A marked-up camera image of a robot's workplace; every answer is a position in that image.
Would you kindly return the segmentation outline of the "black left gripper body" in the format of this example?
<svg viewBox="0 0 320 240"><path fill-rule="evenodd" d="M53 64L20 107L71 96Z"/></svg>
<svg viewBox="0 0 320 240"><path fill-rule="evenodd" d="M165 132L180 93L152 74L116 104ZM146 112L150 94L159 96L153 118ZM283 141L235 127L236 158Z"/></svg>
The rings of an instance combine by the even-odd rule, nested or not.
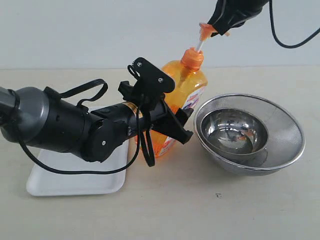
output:
<svg viewBox="0 0 320 240"><path fill-rule="evenodd" d="M161 100L153 110L141 107L136 119L138 106L130 101L121 102L111 106L91 111L102 119L102 126L106 127L107 136L112 141L126 141L141 132L154 130L162 135L170 137L181 144L187 143L193 132L185 130L175 114L167 104Z"/></svg>

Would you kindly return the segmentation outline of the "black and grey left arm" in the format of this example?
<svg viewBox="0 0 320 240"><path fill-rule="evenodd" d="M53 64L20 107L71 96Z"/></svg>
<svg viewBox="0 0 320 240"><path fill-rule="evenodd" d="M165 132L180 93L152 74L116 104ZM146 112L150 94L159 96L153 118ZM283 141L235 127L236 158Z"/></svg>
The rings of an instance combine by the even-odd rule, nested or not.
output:
<svg viewBox="0 0 320 240"><path fill-rule="evenodd" d="M0 90L0 131L7 141L70 153L87 162L104 162L125 141L150 128L184 144L192 136L184 129L192 112L173 113L163 100L153 110L138 110L125 101L89 111L35 87Z"/></svg>

